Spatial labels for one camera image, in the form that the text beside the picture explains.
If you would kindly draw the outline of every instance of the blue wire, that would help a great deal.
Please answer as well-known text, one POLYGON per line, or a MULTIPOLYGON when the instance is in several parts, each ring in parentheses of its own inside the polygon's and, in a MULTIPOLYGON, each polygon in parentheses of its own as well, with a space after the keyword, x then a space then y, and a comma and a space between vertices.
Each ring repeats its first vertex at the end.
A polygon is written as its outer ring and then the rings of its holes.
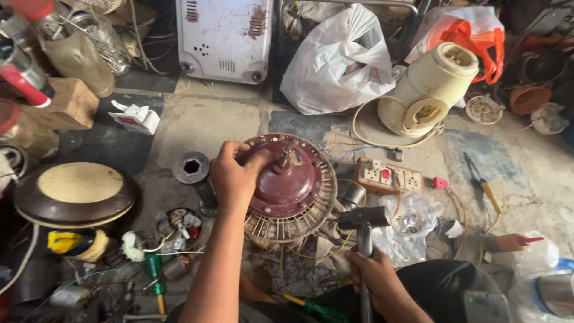
MULTIPOLYGON (((93 273, 91 273, 91 274, 87 274, 87 275, 83 276, 82 278, 88 278, 88 277, 90 277, 90 276, 97 275, 97 274, 105 274, 105 273, 110 272, 110 271, 117 271, 117 270, 121 270, 121 269, 129 269, 129 268, 137 268, 137 267, 122 267, 122 268, 116 268, 116 269, 110 269, 110 270, 104 270, 104 271, 97 271, 97 272, 93 272, 93 273)), ((68 287, 68 286, 70 286, 70 285, 72 285, 72 284, 74 284, 74 283, 76 283, 75 280, 71 281, 71 282, 70 282, 69 284, 67 284, 66 286, 58 287, 58 288, 52 293, 52 295, 53 295, 55 292, 57 292, 57 291, 59 291, 59 290, 61 290, 61 289, 64 289, 64 288, 66 288, 66 287, 68 287)), ((48 302, 48 301, 50 300, 50 297, 51 297, 52 295, 50 295, 50 296, 49 296, 48 298, 46 298, 43 302, 41 302, 40 305, 38 305, 37 308, 35 308, 35 309, 34 309, 32 312, 30 312, 25 318, 23 318, 22 321, 20 321, 20 323, 26 322, 26 320, 27 320, 34 312, 36 312, 37 310, 39 310, 42 306, 44 306, 44 305, 46 304, 46 302, 48 302)))
POLYGON ((374 148, 374 149, 386 148, 386 149, 393 150, 392 148, 385 147, 385 146, 380 146, 380 147, 368 146, 368 147, 363 147, 363 148, 359 148, 359 149, 357 149, 357 150, 352 150, 352 151, 346 152, 345 155, 343 155, 343 157, 341 157, 341 160, 343 160, 343 158, 347 157, 347 155, 350 154, 350 153, 358 152, 358 151, 361 151, 361 150, 363 150, 363 149, 369 149, 369 148, 371 148, 371 149, 373 149, 373 148, 374 148))

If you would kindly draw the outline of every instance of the bucket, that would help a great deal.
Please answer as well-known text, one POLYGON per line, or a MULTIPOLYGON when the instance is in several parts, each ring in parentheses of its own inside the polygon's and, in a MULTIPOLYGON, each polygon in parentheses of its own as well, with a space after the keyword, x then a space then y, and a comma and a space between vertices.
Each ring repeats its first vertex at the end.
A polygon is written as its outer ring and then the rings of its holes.
POLYGON ((510 109, 519 116, 542 109, 549 101, 552 92, 545 87, 523 86, 510 93, 510 109))

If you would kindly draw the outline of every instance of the wooden block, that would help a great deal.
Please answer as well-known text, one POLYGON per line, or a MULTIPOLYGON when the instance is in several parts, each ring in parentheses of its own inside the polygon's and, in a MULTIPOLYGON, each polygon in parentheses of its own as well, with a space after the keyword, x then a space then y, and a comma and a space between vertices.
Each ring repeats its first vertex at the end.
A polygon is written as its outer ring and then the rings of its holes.
POLYGON ((80 79, 50 78, 56 90, 45 108, 23 105, 22 111, 51 130, 86 130, 94 125, 99 99, 80 79))

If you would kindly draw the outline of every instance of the concrete floor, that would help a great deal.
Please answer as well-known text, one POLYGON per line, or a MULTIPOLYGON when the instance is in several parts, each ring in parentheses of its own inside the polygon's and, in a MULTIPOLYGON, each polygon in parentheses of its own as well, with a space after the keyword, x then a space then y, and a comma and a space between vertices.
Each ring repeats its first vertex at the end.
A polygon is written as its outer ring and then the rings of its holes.
MULTIPOLYGON (((134 225, 135 230, 150 233, 157 212, 181 206, 197 209, 195 192, 178 184, 171 173, 174 161, 183 152, 200 151, 214 158, 225 140, 245 141, 268 132, 294 133, 326 151, 338 143, 360 143, 350 134, 349 122, 354 110, 341 115, 304 116, 272 104, 268 83, 206 86, 182 75, 173 94, 144 91, 164 96, 165 108, 146 169, 137 178, 144 192, 143 213, 134 225)), ((142 94, 134 90, 116 92, 142 94)), ((480 188, 472 185, 463 159, 466 151, 492 184, 504 210, 493 233, 537 230, 559 246, 562 257, 574 257, 569 238, 569 232, 574 230, 574 152, 557 136, 542 136, 533 128, 522 130, 528 125, 528 118, 511 113, 505 113, 494 125, 479 125, 463 110, 453 108, 445 119, 444 133, 404 149, 400 165, 420 170, 427 178, 438 176, 448 180, 467 208, 469 224, 484 229, 496 219, 496 214, 480 188)), ((378 121, 373 105, 361 112, 357 127, 370 140, 408 142, 389 134, 378 121)), ((351 177, 353 161, 359 156, 396 163, 383 149, 364 149, 340 160, 351 149, 350 145, 338 145, 329 153, 339 177, 351 177)), ((445 205, 445 218, 463 219, 458 203, 447 192, 427 187, 426 193, 445 205)), ((377 199, 369 196, 369 203, 376 203, 377 199)), ((459 259, 476 263, 477 240, 477 235, 471 236, 459 259)), ((168 307, 170 302, 185 298, 190 283, 186 279, 168 287, 168 307)))

